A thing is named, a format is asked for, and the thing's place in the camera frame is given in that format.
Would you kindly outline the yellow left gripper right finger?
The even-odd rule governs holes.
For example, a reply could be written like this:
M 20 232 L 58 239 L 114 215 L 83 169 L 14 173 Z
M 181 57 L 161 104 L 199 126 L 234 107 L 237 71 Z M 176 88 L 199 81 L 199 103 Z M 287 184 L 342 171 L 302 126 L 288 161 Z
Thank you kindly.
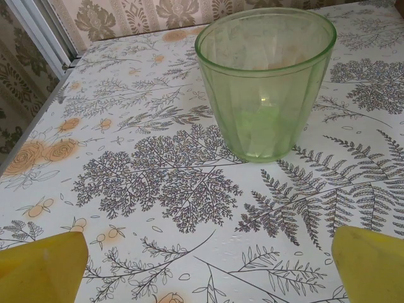
M 331 254 L 350 302 L 403 302 L 403 240 L 337 228 Z

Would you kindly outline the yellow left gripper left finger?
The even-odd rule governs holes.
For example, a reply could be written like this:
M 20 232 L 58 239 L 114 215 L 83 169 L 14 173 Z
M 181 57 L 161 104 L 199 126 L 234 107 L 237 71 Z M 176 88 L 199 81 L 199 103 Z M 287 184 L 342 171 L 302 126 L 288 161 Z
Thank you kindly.
M 81 232 L 1 251 L 1 302 L 74 302 L 88 261 Z

